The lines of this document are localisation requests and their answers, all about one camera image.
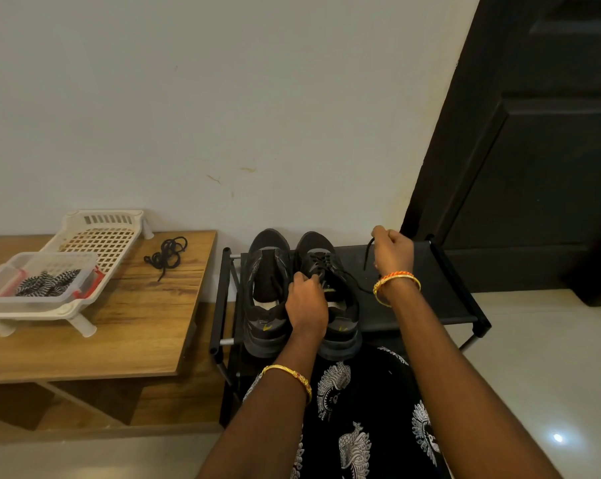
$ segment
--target shoe rack shelf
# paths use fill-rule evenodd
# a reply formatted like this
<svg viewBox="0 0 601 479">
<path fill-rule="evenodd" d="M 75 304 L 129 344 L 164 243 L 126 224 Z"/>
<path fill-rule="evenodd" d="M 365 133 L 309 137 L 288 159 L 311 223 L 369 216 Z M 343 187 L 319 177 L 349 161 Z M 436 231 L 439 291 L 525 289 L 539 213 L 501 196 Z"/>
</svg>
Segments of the shoe rack shelf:
<svg viewBox="0 0 601 479">
<path fill-rule="evenodd" d="M 336 252 L 344 268 L 353 274 L 356 281 L 363 288 L 372 289 L 378 280 L 378 272 L 373 265 L 368 265 L 363 271 L 365 246 L 336 247 Z M 232 410 L 240 405 L 242 397 L 256 375 L 273 361 L 254 358 L 243 346 L 244 315 L 241 281 L 246 276 L 243 276 L 244 266 L 242 266 L 239 278 L 235 261 L 238 260 L 240 263 L 247 257 L 246 253 L 232 254 L 232 250 L 226 247 L 221 259 L 209 352 L 226 382 L 220 420 L 223 426 L 229 422 Z M 414 274 L 423 284 L 423 296 L 442 324 L 472 324 L 472 335 L 460 346 L 461 351 L 464 352 L 487 334 L 492 327 L 491 323 L 464 286 L 444 250 L 433 241 L 433 238 L 414 243 Z M 232 338 L 223 339 L 230 279 L 234 281 L 237 289 L 236 306 Z M 392 309 L 378 304 L 374 296 L 358 289 L 355 289 L 355 292 L 360 304 L 359 329 L 362 332 L 363 342 L 385 346 L 398 354 L 405 355 L 400 330 Z M 224 349 L 227 349 L 229 354 L 227 365 Z"/>
</svg>

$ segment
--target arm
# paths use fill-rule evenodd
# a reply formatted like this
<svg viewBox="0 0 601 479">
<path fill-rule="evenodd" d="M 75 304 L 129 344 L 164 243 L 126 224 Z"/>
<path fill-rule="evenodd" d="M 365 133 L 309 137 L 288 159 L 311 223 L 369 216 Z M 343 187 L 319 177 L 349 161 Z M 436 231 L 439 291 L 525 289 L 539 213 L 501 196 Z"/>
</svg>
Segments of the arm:
<svg viewBox="0 0 601 479">
<path fill-rule="evenodd" d="M 373 236 L 382 275 L 413 269 L 412 241 L 381 226 Z M 383 288 L 454 477 L 559 479 L 544 452 L 458 350 L 416 285 L 402 278 Z"/>
<path fill-rule="evenodd" d="M 327 302 L 318 276 L 297 272 L 285 305 L 294 330 L 276 363 L 309 380 L 327 330 Z M 265 373 L 227 427 L 198 475 L 208 478 L 288 478 L 301 438 L 307 393 L 281 370 Z"/>
</svg>

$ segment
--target white floor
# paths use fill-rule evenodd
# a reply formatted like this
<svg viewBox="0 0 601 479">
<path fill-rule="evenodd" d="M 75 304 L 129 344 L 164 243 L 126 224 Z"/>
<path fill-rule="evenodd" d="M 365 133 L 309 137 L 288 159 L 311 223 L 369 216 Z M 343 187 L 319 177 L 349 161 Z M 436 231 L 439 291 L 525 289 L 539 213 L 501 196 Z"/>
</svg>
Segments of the white floor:
<svg viewBox="0 0 601 479">
<path fill-rule="evenodd" d="M 566 479 L 601 478 L 601 308 L 570 291 L 477 294 L 494 325 L 467 351 Z M 453 326 L 464 341 L 470 330 Z M 559 434 L 562 443 L 553 436 Z M 0 446 L 0 478 L 192 478 L 216 435 Z"/>
</svg>

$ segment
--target black sneaker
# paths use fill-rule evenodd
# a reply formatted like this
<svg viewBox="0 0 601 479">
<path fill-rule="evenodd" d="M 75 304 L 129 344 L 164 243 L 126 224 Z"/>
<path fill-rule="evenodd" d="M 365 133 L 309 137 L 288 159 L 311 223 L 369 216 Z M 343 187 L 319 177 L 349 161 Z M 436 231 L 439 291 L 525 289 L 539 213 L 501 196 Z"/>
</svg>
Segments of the black sneaker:
<svg viewBox="0 0 601 479">
<path fill-rule="evenodd" d="M 318 274 L 327 299 L 329 323 L 318 354 L 334 362 L 352 358 L 362 345 L 358 299 L 334 246 L 320 233 L 307 232 L 296 247 L 296 259 L 307 277 Z"/>
<path fill-rule="evenodd" d="M 245 265 L 249 275 L 243 286 L 245 348 L 257 358 L 274 358 L 292 330 L 285 310 L 292 281 L 287 240 L 273 229 L 262 231 L 252 242 Z"/>
</svg>

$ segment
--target bangle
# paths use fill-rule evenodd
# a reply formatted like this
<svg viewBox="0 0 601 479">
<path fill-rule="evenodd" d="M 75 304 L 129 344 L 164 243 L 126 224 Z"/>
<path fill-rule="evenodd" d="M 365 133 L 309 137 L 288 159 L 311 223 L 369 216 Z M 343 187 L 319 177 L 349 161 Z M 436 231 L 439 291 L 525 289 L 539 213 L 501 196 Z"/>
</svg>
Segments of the bangle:
<svg viewBox="0 0 601 479">
<path fill-rule="evenodd" d="M 311 386 L 309 385 L 309 381 L 307 381 L 307 379 L 303 375 L 282 365 L 269 365 L 268 367 L 263 368 L 263 371 L 261 371 L 261 375 L 264 375 L 266 371 L 272 369 L 283 370 L 284 372 L 287 372 L 294 378 L 296 378 L 296 380 L 300 381 L 305 387 L 305 391 L 307 392 L 307 404 L 309 405 L 309 403 L 311 402 Z"/>
<path fill-rule="evenodd" d="M 383 301 L 380 300 L 380 298 L 378 297 L 378 290 L 382 287 L 382 285 L 392 279 L 396 279 L 396 278 L 400 278 L 400 277 L 404 277 L 406 279 L 411 279 L 414 281 L 414 283 L 416 283 L 416 285 L 418 286 L 418 290 L 421 290 L 423 288 L 423 286 L 421 285 L 420 281 L 417 280 L 417 278 L 410 272 L 407 271 L 399 271 L 399 272 L 392 272 L 391 274 L 387 274 L 385 277 L 382 277 L 380 279 L 378 279 L 378 282 L 376 282 L 376 284 L 374 284 L 374 296 L 376 297 L 376 300 L 382 304 L 383 306 L 386 306 L 388 308 L 391 307 L 391 305 L 384 303 Z"/>
</svg>

